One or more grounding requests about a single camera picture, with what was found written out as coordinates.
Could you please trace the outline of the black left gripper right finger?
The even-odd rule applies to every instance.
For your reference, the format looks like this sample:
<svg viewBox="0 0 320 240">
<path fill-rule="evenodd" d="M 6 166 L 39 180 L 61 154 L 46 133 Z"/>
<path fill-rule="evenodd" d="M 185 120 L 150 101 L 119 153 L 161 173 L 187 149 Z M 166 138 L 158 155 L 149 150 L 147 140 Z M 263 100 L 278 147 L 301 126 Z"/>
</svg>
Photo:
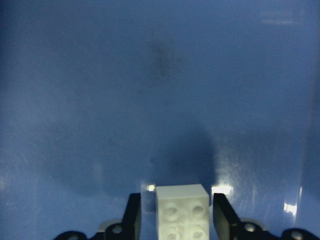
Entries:
<svg viewBox="0 0 320 240">
<path fill-rule="evenodd" d="M 213 225 L 220 240 L 318 240 L 319 237 L 302 228 L 285 229 L 281 236 L 270 233 L 263 225 L 236 214 L 226 195 L 213 194 Z"/>
</svg>

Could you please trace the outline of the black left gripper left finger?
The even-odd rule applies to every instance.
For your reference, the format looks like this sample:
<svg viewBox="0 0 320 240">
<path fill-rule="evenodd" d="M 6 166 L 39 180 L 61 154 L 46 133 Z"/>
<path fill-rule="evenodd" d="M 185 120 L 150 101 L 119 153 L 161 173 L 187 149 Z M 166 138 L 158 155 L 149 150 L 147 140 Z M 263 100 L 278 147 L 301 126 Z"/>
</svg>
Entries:
<svg viewBox="0 0 320 240">
<path fill-rule="evenodd" d="M 103 222 L 92 237 L 80 231 L 65 231 L 55 237 L 56 240 L 138 240 L 141 234 L 142 210 L 141 194 L 129 195 L 124 214 L 121 219 Z"/>
</svg>

